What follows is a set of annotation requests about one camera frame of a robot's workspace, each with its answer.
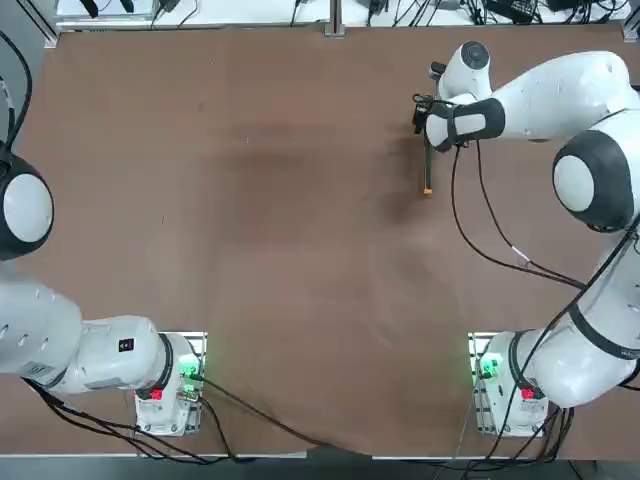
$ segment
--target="black cable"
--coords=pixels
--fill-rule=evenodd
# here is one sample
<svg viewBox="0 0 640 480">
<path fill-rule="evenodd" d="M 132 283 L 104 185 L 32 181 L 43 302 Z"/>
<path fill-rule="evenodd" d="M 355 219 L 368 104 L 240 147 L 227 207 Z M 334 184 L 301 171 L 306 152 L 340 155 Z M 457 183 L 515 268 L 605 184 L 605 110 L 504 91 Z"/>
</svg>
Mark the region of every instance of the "black cable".
<svg viewBox="0 0 640 480">
<path fill-rule="evenodd" d="M 34 382 L 33 380 L 29 380 L 29 379 L 26 379 L 26 378 L 24 378 L 23 380 L 40 396 L 40 398 L 45 402 L 45 404 L 49 408 L 65 412 L 65 413 L 67 413 L 69 415 L 72 415 L 72 416 L 75 416 L 75 417 L 78 417 L 78 418 L 82 418 L 83 420 L 88 420 L 88 421 L 90 421 L 92 423 L 95 423 L 95 424 L 105 428 L 105 429 L 108 429 L 108 428 L 112 428 L 112 429 L 120 428 L 120 429 L 128 430 L 128 431 L 131 431 L 131 432 L 134 432 L 134 433 L 138 433 L 140 435 L 144 435 L 145 437 L 158 442 L 160 445 L 162 445 L 164 447 L 170 448 L 171 450 L 174 450 L 174 451 L 176 451 L 178 453 L 181 453 L 183 455 L 191 457 L 195 461 L 171 457 L 171 456 L 161 452 L 160 450 L 157 450 L 155 447 L 150 446 L 148 443 L 146 443 L 146 442 L 144 442 L 144 441 L 142 441 L 140 439 L 129 438 L 129 437 L 126 437 L 126 436 L 122 435 L 119 432 L 115 432 L 115 434 L 114 434 L 114 433 L 112 433 L 110 431 L 107 431 L 107 432 L 102 432 L 101 433 L 102 435 L 113 436 L 113 437 L 119 438 L 121 440 L 127 441 L 127 443 L 130 443 L 130 441 L 132 441 L 134 443 L 137 443 L 138 445 L 143 445 L 143 446 L 153 450 L 154 452 L 158 453 L 158 455 L 162 456 L 162 458 L 165 458 L 165 459 L 171 460 L 171 461 L 176 461 L 178 463 L 191 463 L 191 464 L 196 464 L 196 465 L 213 465 L 215 463 L 218 463 L 221 460 L 225 460 L 224 458 L 222 458 L 222 459 L 218 458 L 218 459 L 215 459 L 215 460 L 207 460 L 206 458 L 201 457 L 199 455 L 196 455 L 196 454 L 194 454 L 192 452 L 189 452 L 188 450 L 184 450 L 182 448 L 176 447 L 175 445 L 172 445 L 171 443 L 163 440 L 162 438 L 160 438 L 160 437 L 158 437 L 156 435 L 153 435 L 153 434 L 151 434 L 149 432 L 145 432 L 144 430 L 142 430 L 137 425 L 133 426 L 133 425 L 127 425 L 127 424 L 122 424 L 122 423 L 111 422 L 109 420 L 104 420 L 104 419 L 101 419 L 99 417 L 95 417 L 94 415 L 88 414 L 86 412 L 82 412 L 80 410 L 71 408 L 71 407 L 67 406 L 62 400 L 60 400 L 59 398 L 55 397 L 51 393 L 47 392 L 41 385 L 39 385 L 38 383 Z M 94 433 L 100 433 L 101 432 L 100 430 L 98 430 L 96 432 L 95 430 L 97 430 L 97 429 L 95 429 L 95 428 L 93 428 L 91 426 L 84 425 L 84 424 L 80 424 L 80 425 L 81 425 L 80 428 L 85 428 L 85 429 L 87 429 L 89 431 L 92 431 Z"/>
<path fill-rule="evenodd" d="M 187 463 L 187 464 L 200 464 L 199 462 L 193 462 L 192 460 L 184 460 L 184 459 L 180 459 L 180 458 L 172 458 L 169 455 L 167 455 L 166 453 L 162 452 L 161 450 L 158 450 L 157 448 L 149 445 L 147 442 L 144 442 L 143 440 L 140 439 L 136 439 L 136 438 L 131 438 L 131 437 L 127 437 L 121 433 L 119 433 L 118 431 L 116 431 L 115 429 L 102 424 L 101 422 L 96 422 L 97 425 L 100 425 L 102 428 L 104 428 L 106 431 L 104 430 L 99 430 L 95 427 L 92 427 L 90 425 L 78 422 L 76 420 L 73 420 L 72 418 L 69 418 L 67 416 L 67 414 L 62 413 L 62 411 L 49 404 L 46 403 L 47 407 L 49 407 L 49 409 L 58 417 L 60 417 L 62 420 L 64 420 L 65 422 L 74 425 L 78 428 L 81 428 L 83 430 L 87 430 L 89 432 L 93 432 L 93 433 L 97 433 L 98 435 L 104 435 L 107 437 L 114 437 L 117 438 L 119 440 L 123 440 L 125 442 L 127 442 L 129 445 L 131 445 L 133 448 L 135 448 L 138 452 L 140 452 L 141 454 L 143 454 L 146 458 L 149 458 L 151 460 L 170 460 L 170 461 L 174 461 L 177 463 Z M 150 450 L 152 450 L 153 452 L 155 452 L 157 454 L 157 456 L 154 456 L 153 454 L 149 453 L 147 450 L 145 450 L 145 448 L 148 448 Z"/>
<path fill-rule="evenodd" d="M 13 53 L 15 53 L 16 57 L 18 57 L 18 60 L 20 60 L 20 64 L 22 65 L 25 78 L 27 81 L 27 87 L 24 94 L 24 102 L 22 104 L 22 109 L 20 110 L 20 114 L 18 115 L 18 118 L 15 121 L 15 125 L 13 129 L 7 135 L 7 141 L 5 142 L 4 145 L 0 146 L 0 161 L 1 161 L 5 157 L 5 153 L 11 151 L 11 148 L 13 147 L 13 142 L 15 141 L 16 137 L 18 136 L 18 132 L 20 132 L 20 129 L 24 124 L 24 119 L 27 116 L 27 110 L 29 110 L 29 105 L 31 104 L 31 96 L 33 94 L 33 77 L 31 76 L 31 69 L 29 68 L 29 64 L 27 63 L 27 60 L 24 58 L 24 55 L 22 55 L 22 52 L 16 46 L 16 44 L 13 43 L 11 39 L 2 30 L 0 30 L 0 38 L 2 38 L 6 42 L 9 48 L 13 50 Z"/>
<path fill-rule="evenodd" d="M 176 30 L 182 28 L 182 25 L 184 25 L 185 22 L 187 20 L 189 20 L 191 17 L 193 17 L 195 15 L 195 13 L 198 11 L 198 8 L 200 7 L 199 0 L 195 0 L 195 4 L 196 4 L 196 6 L 193 7 L 193 10 L 191 10 L 191 13 L 182 19 L 182 21 L 176 27 Z"/>
<path fill-rule="evenodd" d="M 290 27 L 293 27 L 293 24 L 296 21 L 296 12 L 298 11 L 300 3 L 302 3 L 302 0 L 296 0 L 293 4 L 293 13 L 291 14 L 291 22 L 289 23 Z"/>
<path fill-rule="evenodd" d="M 404 13 L 400 16 L 400 18 L 398 18 L 398 12 L 400 11 L 400 2 L 401 0 L 398 0 L 398 5 L 396 5 L 396 15 L 395 17 L 393 17 L 393 25 L 391 25 L 392 27 L 397 26 L 404 19 L 404 17 L 407 16 L 407 14 L 411 11 L 414 5 L 418 5 L 418 9 L 420 9 L 420 6 L 421 6 L 418 3 L 418 0 L 413 0 L 411 2 L 411 5 L 409 5 L 409 7 L 404 11 Z"/>
<path fill-rule="evenodd" d="M 100 10 L 98 10 L 98 12 L 104 12 L 104 11 L 107 9 L 107 7 L 108 7 L 109 5 L 111 5 L 111 2 L 113 2 L 113 0 L 109 0 L 109 1 L 104 5 L 104 7 L 102 7 Z"/>
<path fill-rule="evenodd" d="M 458 231 L 463 236 L 463 238 L 467 238 L 466 235 L 464 234 L 464 231 L 462 230 L 462 226 L 460 225 L 460 220 L 458 219 L 458 214 L 457 214 L 457 209 L 455 204 L 455 178 L 456 178 L 456 169 L 458 165 L 459 156 L 460 156 L 460 146 L 458 146 L 456 149 L 456 155 L 454 158 L 453 169 L 451 173 L 451 206 L 453 210 L 454 220 L 456 222 L 456 226 L 458 227 Z M 556 326 L 558 321 L 568 313 L 569 309 L 582 298 L 582 296 L 588 291 L 588 289 L 603 275 L 603 273 L 609 268 L 609 266 L 613 263 L 613 261 L 618 257 L 618 254 L 622 251 L 625 245 L 627 245 L 627 243 L 630 241 L 632 236 L 635 234 L 635 231 L 636 231 L 636 228 L 638 227 L 639 222 L 640 222 L 640 215 L 636 216 L 636 218 L 631 223 L 630 227 L 626 230 L 625 234 L 622 236 L 622 238 L 619 240 L 619 242 L 616 244 L 613 250 L 609 253 L 609 255 L 604 260 L 604 262 L 600 264 L 596 272 L 591 276 L 591 278 L 585 285 L 585 288 L 583 290 L 580 290 L 576 294 L 576 296 L 560 312 L 558 312 L 547 324 L 547 326 L 544 328 L 541 335 L 538 337 L 533 347 L 531 348 L 531 351 L 527 355 L 527 358 L 525 359 L 521 367 L 520 376 L 522 376 L 526 371 L 527 367 L 529 366 L 529 363 L 531 363 L 533 355 L 538 350 L 542 342 L 546 339 L 547 334 L 551 330 L 553 330 L 553 328 Z M 491 460 L 491 457 L 493 456 L 498 446 L 500 445 L 500 441 L 502 440 L 502 437 L 504 435 L 505 427 L 507 425 L 507 419 L 509 418 L 509 413 L 511 412 L 511 407 L 513 405 L 513 400 L 515 398 L 515 394 L 517 390 L 518 390 L 518 381 L 515 382 L 515 385 L 511 391 L 511 395 L 509 397 L 509 401 L 507 403 L 507 408 L 504 415 L 504 421 L 502 423 L 502 427 L 500 428 L 498 436 L 496 437 L 496 440 L 493 446 L 491 447 L 491 450 L 489 451 L 489 453 L 484 457 L 484 459 L 477 461 L 476 466 L 482 463 L 485 463 L 488 460 Z M 571 412 L 570 417 L 572 421 L 573 409 L 571 409 L 570 412 Z M 566 435 L 568 434 L 568 430 L 570 427 L 571 427 L 571 423 L 569 422 L 569 426 L 565 428 L 565 431 L 563 434 L 564 435 L 563 440 L 564 440 L 564 437 L 566 437 Z"/>
<path fill-rule="evenodd" d="M 438 8 L 440 7 L 441 3 L 442 3 L 442 0 L 437 0 L 435 6 L 433 8 L 433 13 L 429 17 L 429 20 L 427 20 L 427 24 L 425 25 L 425 27 L 428 27 L 431 24 L 431 20 L 433 20 L 433 17 L 435 17 L 436 12 L 438 11 Z"/>
<path fill-rule="evenodd" d="M 603 10 L 606 10 L 611 14 L 613 12 L 617 12 L 618 10 L 622 10 L 624 7 L 626 7 L 627 4 L 629 3 L 629 0 L 625 0 L 617 7 L 616 7 L 616 0 L 612 0 L 610 7 L 603 5 L 601 0 L 597 0 L 596 3 L 600 8 L 602 8 Z"/>
<path fill-rule="evenodd" d="M 548 273 L 544 273 L 544 272 L 536 272 L 535 270 L 531 270 L 528 268 L 524 268 L 524 267 L 520 267 L 518 265 L 512 265 L 510 263 L 506 263 L 503 262 L 502 260 L 498 260 L 494 257 L 491 257 L 490 255 L 484 253 L 482 250 L 480 250 L 480 248 L 478 248 L 472 241 L 471 239 L 467 236 L 467 234 L 464 232 L 462 225 L 460 224 L 460 220 L 458 219 L 458 211 L 457 208 L 455 206 L 455 195 L 454 195 L 454 190 L 453 190 L 453 186 L 455 183 L 455 173 L 456 173 L 456 168 L 457 168 L 457 164 L 458 164 L 458 157 L 460 154 L 460 147 L 458 147 L 458 149 L 456 150 L 456 156 L 455 159 L 453 161 L 453 172 L 452 172 L 452 176 L 451 176 L 451 202 L 452 202 L 452 207 L 453 207 L 453 218 L 456 222 L 456 226 L 458 227 L 458 232 L 460 233 L 460 235 L 462 236 L 462 238 L 464 239 L 464 241 L 467 243 L 467 245 L 469 247 L 471 247 L 471 249 L 476 252 L 478 255 L 480 255 L 482 258 L 484 258 L 485 260 L 489 260 L 492 263 L 495 263 L 496 265 L 499 265 L 501 267 L 505 267 L 505 268 L 509 268 L 511 270 L 516 270 L 518 272 L 523 272 L 523 273 L 528 273 L 530 275 L 535 275 L 537 277 L 542 277 L 542 278 L 546 278 L 548 280 L 553 280 L 554 282 L 558 282 L 558 283 L 564 283 L 567 285 L 571 285 L 569 282 L 562 280 L 558 277 L 556 277 L 555 275 L 550 275 Z"/>
<path fill-rule="evenodd" d="M 153 30 L 154 25 L 156 24 L 156 20 L 160 17 L 160 14 L 164 12 L 164 7 L 160 5 L 156 10 L 156 13 L 153 15 L 151 19 L 151 25 L 149 25 L 149 30 Z"/>
<path fill-rule="evenodd" d="M 240 405 L 242 405 L 247 410 L 250 410 L 254 414 L 256 414 L 259 417 L 263 418 L 264 420 L 267 420 L 268 422 L 272 423 L 273 425 L 278 427 L 280 430 L 284 430 L 285 432 L 289 433 L 290 435 L 293 435 L 296 438 L 299 438 L 300 440 L 303 440 L 303 441 L 305 441 L 307 443 L 311 443 L 313 445 L 317 445 L 317 446 L 320 446 L 320 447 L 333 447 L 334 446 L 334 445 L 332 445 L 332 444 L 330 444 L 328 442 L 325 442 L 325 441 L 322 441 L 322 440 L 317 440 L 317 439 L 312 438 L 312 437 L 310 437 L 308 435 L 305 435 L 304 433 L 301 433 L 301 432 L 298 432 L 297 430 L 294 430 L 293 428 L 285 425 L 284 423 L 280 422 L 279 420 L 275 419 L 274 417 L 272 417 L 270 415 L 267 415 L 266 413 L 264 413 L 261 410 L 258 410 L 256 407 L 254 407 L 250 403 L 245 402 L 244 400 L 242 400 L 237 395 L 234 395 L 230 391 L 228 391 L 225 388 L 221 387 L 220 385 L 212 382 L 211 380 L 203 377 L 202 375 L 189 375 L 189 378 L 192 379 L 192 380 L 196 380 L 196 381 L 200 381 L 200 382 L 206 383 L 207 385 L 213 387 L 218 392 L 220 392 L 220 393 L 224 394 L 225 396 L 229 397 L 234 402 L 239 403 Z"/>
<path fill-rule="evenodd" d="M 213 421 L 216 424 L 216 428 L 218 429 L 218 434 L 220 435 L 220 440 L 222 441 L 222 446 L 224 447 L 224 451 L 227 454 L 227 456 L 234 463 L 238 463 L 238 464 L 251 463 L 255 461 L 255 458 L 239 458 L 235 453 L 233 453 L 233 450 L 231 450 L 231 446 L 227 441 L 227 437 L 224 434 L 224 430 L 222 429 L 222 422 L 220 421 L 220 417 L 218 417 L 218 414 L 213 408 L 213 405 L 211 405 L 211 403 L 204 397 L 200 397 L 199 402 L 202 406 L 204 406 L 209 411 L 209 413 L 213 417 Z"/>
<path fill-rule="evenodd" d="M 507 236 L 505 235 L 504 231 L 502 230 L 502 227 L 500 227 L 500 224 L 498 223 L 498 218 L 496 217 L 496 214 L 493 210 L 493 207 L 491 206 L 491 201 L 489 200 L 489 195 L 487 194 L 487 188 L 484 184 L 484 176 L 482 175 L 482 153 L 480 151 L 480 141 L 476 140 L 476 149 L 478 152 L 478 178 L 480 180 L 480 188 L 482 190 L 482 196 L 484 197 L 484 201 L 487 204 L 487 209 L 489 210 L 489 214 L 491 215 L 491 219 L 493 220 L 493 224 L 496 227 L 496 230 L 498 231 L 498 233 L 500 234 L 500 236 L 502 237 L 502 240 L 504 241 L 504 243 L 506 243 L 509 248 L 511 248 L 513 251 L 515 252 L 519 252 L 519 250 L 513 245 L 513 243 L 511 243 L 511 241 L 507 238 Z M 582 290 L 585 287 L 585 284 L 582 282 L 579 282 L 578 280 L 574 280 L 571 277 L 568 277 L 562 273 L 558 273 L 554 270 L 551 270 L 549 268 L 545 268 L 542 265 L 540 265 L 539 263 L 534 262 L 533 260 L 527 258 L 528 263 L 531 264 L 532 266 L 534 266 L 535 268 L 537 268 L 538 270 L 548 273 L 549 275 L 553 275 L 556 278 L 556 281 L 559 283 L 564 283 L 565 285 L 570 285 L 572 287 L 577 288 L 578 290 Z"/>
<path fill-rule="evenodd" d="M 584 478 L 582 477 L 582 475 L 580 475 L 580 472 L 578 472 L 578 469 L 573 465 L 573 462 L 571 460 L 567 460 L 567 463 L 569 464 L 569 466 L 571 467 L 571 470 L 573 470 L 573 473 L 576 474 L 576 478 L 578 480 L 584 480 Z"/>
<path fill-rule="evenodd" d="M 418 26 L 418 23 L 420 23 L 420 20 L 422 20 L 424 12 L 426 12 L 430 2 L 431 0 L 424 0 L 422 4 L 420 4 L 420 7 L 418 8 L 418 12 L 414 15 L 413 19 L 409 22 L 409 25 L 408 25 L 409 27 Z"/>
<path fill-rule="evenodd" d="M 11 131 L 16 126 L 16 109 L 13 106 L 13 99 L 11 98 L 11 92 L 9 92 L 9 86 L 7 82 L 4 81 L 2 75 L 0 75 L 0 90 L 4 92 L 5 101 L 7 103 L 7 112 L 9 115 L 9 119 L 7 121 L 7 138 L 11 134 Z"/>
</svg>

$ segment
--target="white robot link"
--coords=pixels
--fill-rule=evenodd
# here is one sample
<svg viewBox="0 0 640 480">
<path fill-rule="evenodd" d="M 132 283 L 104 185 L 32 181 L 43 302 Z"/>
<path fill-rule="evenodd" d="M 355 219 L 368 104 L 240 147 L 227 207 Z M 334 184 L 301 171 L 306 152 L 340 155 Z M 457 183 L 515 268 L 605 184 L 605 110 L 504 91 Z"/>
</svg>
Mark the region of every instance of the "white robot link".
<svg viewBox="0 0 640 480">
<path fill-rule="evenodd" d="M 468 140 L 568 137 L 553 161 L 558 199 L 590 228 L 621 238 L 640 211 L 640 97 L 624 61 L 610 52 L 566 55 L 496 91 L 489 66 L 489 53 L 477 42 L 458 48 L 446 66 L 432 64 L 445 102 L 434 103 L 426 118 L 431 145 L 444 152 Z M 524 372 L 543 330 L 503 332 L 489 343 L 483 359 L 493 365 L 484 383 L 493 424 L 498 430 L 507 425 L 505 435 L 530 436 L 549 401 L 582 405 L 637 373 L 640 254 L 634 237 L 540 340 Z M 505 422 L 514 388 L 519 394 Z"/>
<path fill-rule="evenodd" d="M 143 317 L 84 321 L 73 301 L 15 271 L 10 260 L 47 240 L 53 197 L 40 174 L 1 142 L 0 203 L 0 372 L 52 393 L 133 389 L 145 431 L 196 431 L 199 407 L 189 392 L 198 382 L 184 374 L 201 373 L 201 363 L 184 336 L 161 334 Z"/>
</svg>

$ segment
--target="table surface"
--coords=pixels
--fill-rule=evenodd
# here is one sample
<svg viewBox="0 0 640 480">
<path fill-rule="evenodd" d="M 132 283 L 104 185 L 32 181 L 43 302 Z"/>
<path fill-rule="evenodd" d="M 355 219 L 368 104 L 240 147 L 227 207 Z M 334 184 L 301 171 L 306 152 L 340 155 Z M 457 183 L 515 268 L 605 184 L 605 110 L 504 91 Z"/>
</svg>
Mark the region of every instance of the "table surface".
<svg viewBox="0 0 640 480">
<path fill-rule="evenodd" d="M 432 60 L 484 42 L 493 85 L 560 54 L 608 49 L 640 78 L 615 26 L 86 33 L 47 52 L 20 153 L 56 201 L 48 243 L 18 268 L 88 319 L 145 315 L 209 332 L 207 375 L 317 438 L 366 454 L 450 456 L 471 394 L 467 332 L 537 328 L 572 291 L 487 263 L 456 231 L 453 154 L 421 194 L 414 92 Z M 527 45 L 527 55 L 522 46 Z M 485 178 L 503 228 L 547 266 L 586 279 L 602 237 L 561 208 L 562 142 L 486 141 Z M 461 220 L 514 260 L 482 204 L 475 152 L 459 172 Z M 3 379 L 0 453 L 131 453 L 54 417 Z M 212 392 L 233 447 L 305 445 Z M 131 393 L 73 403 L 133 421 Z M 562 455 L 638 460 L 637 397 L 577 411 Z M 491 439 L 473 429 L 462 455 Z M 211 422 L 181 444 L 220 452 Z M 505 441 L 503 454 L 519 441 Z"/>
</svg>

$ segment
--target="floor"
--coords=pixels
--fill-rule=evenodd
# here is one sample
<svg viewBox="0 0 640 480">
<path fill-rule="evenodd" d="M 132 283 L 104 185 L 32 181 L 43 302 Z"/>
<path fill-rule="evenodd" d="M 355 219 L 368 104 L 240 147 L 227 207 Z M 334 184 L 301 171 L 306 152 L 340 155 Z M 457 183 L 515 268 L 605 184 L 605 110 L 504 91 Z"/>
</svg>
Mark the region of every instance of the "floor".
<svg viewBox="0 0 640 480">
<path fill-rule="evenodd" d="M 581 477 L 585 480 L 633 480 L 631 466 L 625 464 L 606 464 L 594 466 L 593 462 L 577 462 Z M 375 461 L 368 457 L 340 451 L 312 452 L 308 460 L 263 459 L 250 465 L 221 463 L 212 467 L 185 466 L 164 462 L 132 458 L 1 458 L 0 478 L 4 480 L 63 480 L 83 478 L 91 475 L 92 480 L 134 480 L 153 478 L 154 480 L 182 480 L 195 475 L 207 475 L 208 470 L 215 472 L 218 478 L 225 480 L 299 478 L 301 468 L 307 480 L 325 478 L 367 478 L 367 479 L 420 479 L 431 480 L 438 472 L 437 468 L 425 464 L 409 464 L 399 461 Z M 444 472 L 439 480 L 455 480 L 458 472 Z M 474 474 L 472 478 L 492 480 L 578 480 L 567 462 L 541 465 L 529 468 L 511 469 L 491 476 Z"/>
</svg>

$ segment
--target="metal frame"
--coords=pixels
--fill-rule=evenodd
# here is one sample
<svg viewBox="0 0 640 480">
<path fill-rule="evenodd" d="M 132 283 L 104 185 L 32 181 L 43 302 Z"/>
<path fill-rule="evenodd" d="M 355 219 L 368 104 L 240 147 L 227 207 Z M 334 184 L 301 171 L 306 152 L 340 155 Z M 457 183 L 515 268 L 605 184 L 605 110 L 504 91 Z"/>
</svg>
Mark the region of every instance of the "metal frame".
<svg viewBox="0 0 640 480">
<path fill-rule="evenodd" d="M 329 23 L 324 27 L 324 35 L 329 38 L 343 38 L 342 0 L 329 0 Z"/>
<path fill-rule="evenodd" d="M 622 22 L 622 34 L 625 42 L 637 42 L 640 31 L 640 5 L 635 7 L 627 19 Z"/>
<path fill-rule="evenodd" d="M 40 30 L 45 39 L 45 48 L 54 48 L 58 44 L 60 33 L 55 25 L 51 25 L 40 13 L 31 0 L 15 0 L 31 22 Z"/>
</svg>

